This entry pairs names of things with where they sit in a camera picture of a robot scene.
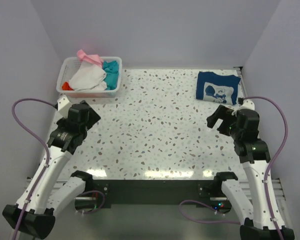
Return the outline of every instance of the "table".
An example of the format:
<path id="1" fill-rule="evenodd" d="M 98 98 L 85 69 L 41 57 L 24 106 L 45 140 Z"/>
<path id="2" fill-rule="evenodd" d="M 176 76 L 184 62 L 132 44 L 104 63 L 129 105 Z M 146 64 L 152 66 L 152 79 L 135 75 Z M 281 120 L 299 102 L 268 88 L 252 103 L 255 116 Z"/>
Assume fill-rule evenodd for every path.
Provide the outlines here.
<path id="1" fill-rule="evenodd" d="M 238 75 L 236 70 L 124 69 L 116 97 L 85 99 L 101 120 L 59 179 L 81 170 L 110 180 L 211 180 L 226 171 L 245 180 L 232 138 L 219 134 L 217 126 L 207 128 L 206 118 L 219 104 L 195 98 L 199 71 Z M 241 86 L 238 96 L 243 97 Z M 50 132 L 60 118 L 56 112 Z"/>

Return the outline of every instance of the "terrazzo table surface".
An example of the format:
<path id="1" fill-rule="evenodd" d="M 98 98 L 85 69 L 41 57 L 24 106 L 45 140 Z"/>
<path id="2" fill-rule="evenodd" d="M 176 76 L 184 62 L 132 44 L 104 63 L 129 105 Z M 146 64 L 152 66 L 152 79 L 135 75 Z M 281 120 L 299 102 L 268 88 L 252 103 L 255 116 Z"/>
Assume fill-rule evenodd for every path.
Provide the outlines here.
<path id="1" fill-rule="evenodd" d="M 237 76 L 235 70 L 201 71 Z M 207 127 L 206 118 L 219 103 L 195 98 L 198 72 L 125 69 L 116 97 L 85 99 L 101 120 L 58 179 L 76 170 L 110 180 L 211 180 L 225 171 L 246 179 L 232 138 L 219 134 L 217 126 Z M 238 96 L 243 97 L 241 86 Z M 56 112 L 50 132 L 60 118 Z"/>

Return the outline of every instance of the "laundry basket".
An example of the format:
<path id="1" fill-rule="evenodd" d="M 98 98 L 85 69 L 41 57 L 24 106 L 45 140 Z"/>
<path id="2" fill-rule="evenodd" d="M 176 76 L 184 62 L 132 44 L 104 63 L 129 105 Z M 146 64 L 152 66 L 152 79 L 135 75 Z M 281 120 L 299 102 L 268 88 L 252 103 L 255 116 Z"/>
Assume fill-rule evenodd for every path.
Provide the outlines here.
<path id="1" fill-rule="evenodd" d="M 56 90 L 72 98 L 113 98 L 116 96 L 121 84 L 122 75 L 122 60 L 117 56 L 102 56 L 104 61 L 112 62 L 116 61 L 119 65 L 119 76 L 116 89 L 114 90 L 80 90 L 80 91 L 65 91 L 62 89 L 62 85 L 73 77 L 73 75 L 78 71 L 81 65 L 81 61 L 75 57 L 68 57 L 64 60 L 58 80 L 56 81 Z"/>

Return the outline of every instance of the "clothing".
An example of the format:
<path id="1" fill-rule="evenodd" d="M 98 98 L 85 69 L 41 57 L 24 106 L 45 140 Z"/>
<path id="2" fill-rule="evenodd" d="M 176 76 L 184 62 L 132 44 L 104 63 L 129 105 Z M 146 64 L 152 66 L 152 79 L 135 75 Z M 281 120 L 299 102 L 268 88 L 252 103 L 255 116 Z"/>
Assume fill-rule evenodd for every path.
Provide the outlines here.
<path id="1" fill-rule="evenodd" d="M 90 90 L 98 86 L 106 76 L 106 72 L 101 67 L 83 61 L 79 70 L 69 80 L 69 86 L 75 91 Z"/>
<path id="2" fill-rule="evenodd" d="M 62 90 L 63 91 L 73 91 L 73 89 L 69 86 L 69 83 L 67 81 L 64 82 L 64 84 L 62 85 Z"/>
<path id="3" fill-rule="evenodd" d="M 199 72 L 196 99 L 229 105 L 237 104 L 240 77 L 221 76 L 214 72 Z"/>
<path id="4" fill-rule="evenodd" d="M 103 70 L 106 72 L 104 81 L 106 82 L 106 90 L 114 90 L 117 88 L 119 77 L 119 64 L 117 61 L 104 62 Z"/>
<path id="5" fill-rule="evenodd" d="M 94 54 L 94 55 L 87 55 L 82 49 L 80 49 L 77 53 L 76 56 L 78 57 L 78 59 L 80 59 L 80 61 L 86 61 L 90 64 L 95 64 L 98 67 L 102 68 L 104 60 L 101 59 L 101 57 L 99 57 L 99 55 Z"/>

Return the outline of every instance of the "gray wall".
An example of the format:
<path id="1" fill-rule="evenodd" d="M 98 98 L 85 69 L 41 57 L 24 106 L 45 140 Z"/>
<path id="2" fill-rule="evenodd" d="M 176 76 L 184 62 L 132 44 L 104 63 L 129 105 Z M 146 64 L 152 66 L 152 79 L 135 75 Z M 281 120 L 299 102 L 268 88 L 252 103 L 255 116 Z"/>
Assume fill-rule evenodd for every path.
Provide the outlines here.
<path id="1" fill-rule="evenodd" d="M 300 0 L 281 0 L 244 65 L 243 77 L 249 95 L 275 100 L 286 115 L 289 136 L 274 175 L 281 179 L 300 239 Z M 273 155 L 284 135 L 283 122 L 269 103 L 255 102 L 261 114 L 261 136 Z"/>
<path id="2" fill-rule="evenodd" d="M 243 66 L 280 0 L 32 0 L 60 59 L 126 67 Z"/>
<path id="3" fill-rule="evenodd" d="M 0 239 L 7 239 L 11 231 L 2 210 L 20 197 L 26 177 L 38 166 L 41 149 L 14 121 L 11 106 L 25 97 L 55 101 L 60 66 L 30 0 L 0 0 Z M 21 103 L 17 115 L 46 137 L 53 113 L 50 108 Z"/>

